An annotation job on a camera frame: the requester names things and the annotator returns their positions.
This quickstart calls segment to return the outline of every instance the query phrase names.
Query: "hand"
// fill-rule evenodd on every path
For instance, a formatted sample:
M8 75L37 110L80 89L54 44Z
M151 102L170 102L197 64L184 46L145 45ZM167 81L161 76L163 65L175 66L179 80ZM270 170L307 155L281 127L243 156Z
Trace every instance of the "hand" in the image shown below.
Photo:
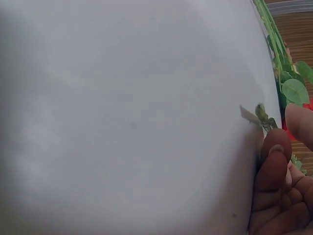
M313 112L290 104L286 123L291 134L313 151ZM313 235L313 177L290 162L291 142L282 129L266 136L267 156L255 178L250 235Z

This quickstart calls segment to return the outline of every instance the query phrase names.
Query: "wooden background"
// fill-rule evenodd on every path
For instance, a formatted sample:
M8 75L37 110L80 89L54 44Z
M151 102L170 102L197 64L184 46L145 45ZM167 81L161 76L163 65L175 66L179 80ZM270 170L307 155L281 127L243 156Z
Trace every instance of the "wooden background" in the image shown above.
M290 48L291 56L296 62L304 60L313 67L313 12L285 14L274 18L284 41ZM313 99L313 85L307 82L310 98ZM313 175L313 153L298 141L292 142L294 154L302 160L303 169Z

